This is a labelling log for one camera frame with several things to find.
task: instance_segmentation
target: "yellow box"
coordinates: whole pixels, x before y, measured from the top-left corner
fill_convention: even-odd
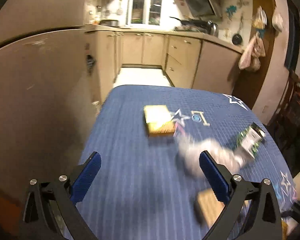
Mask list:
[[[173,135],[175,124],[166,105],[145,106],[143,108],[149,136]]]

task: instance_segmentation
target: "countertop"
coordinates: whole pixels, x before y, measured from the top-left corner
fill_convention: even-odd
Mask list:
[[[183,36],[183,37],[197,38],[205,41],[210,41],[219,44],[223,47],[226,47],[228,49],[234,50],[241,54],[244,52],[244,49],[239,46],[223,41],[218,37],[205,34],[205,33],[199,33],[199,32],[186,32],[186,31],[176,32],[176,31],[163,31],[163,30],[151,30],[151,29],[114,28],[114,27],[108,27],[102,25],[85,25],[85,30],[86,32],[92,32],[92,31],[142,32],[142,33],[157,33],[157,34]]]

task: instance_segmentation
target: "drawer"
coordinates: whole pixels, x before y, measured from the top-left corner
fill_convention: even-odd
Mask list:
[[[169,36],[168,54],[181,65],[197,65],[201,40]]]
[[[192,88],[196,68],[181,65],[168,55],[166,73],[175,87]]]
[[[182,65],[168,55],[166,73],[175,87],[182,83]]]

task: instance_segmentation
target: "hanging utensil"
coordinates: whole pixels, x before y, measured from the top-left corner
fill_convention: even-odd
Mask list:
[[[121,3],[122,3],[122,0],[119,0],[119,9],[117,10],[117,15],[122,15],[123,14],[123,9],[121,7]]]
[[[232,43],[234,45],[241,45],[242,44],[243,40],[242,40],[242,36],[240,34],[242,26],[243,26],[243,13],[241,14],[241,17],[240,17],[239,30],[236,34],[234,34],[232,36]]]
[[[111,14],[111,11],[109,10],[108,6],[109,6],[110,0],[108,0],[107,5],[106,5],[106,10],[105,10],[105,16],[108,17]]]

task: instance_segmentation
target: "refrigerator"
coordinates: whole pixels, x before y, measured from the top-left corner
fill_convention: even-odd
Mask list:
[[[6,0],[0,8],[0,192],[18,203],[31,179],[69,174],[95,121],[84,1]]]

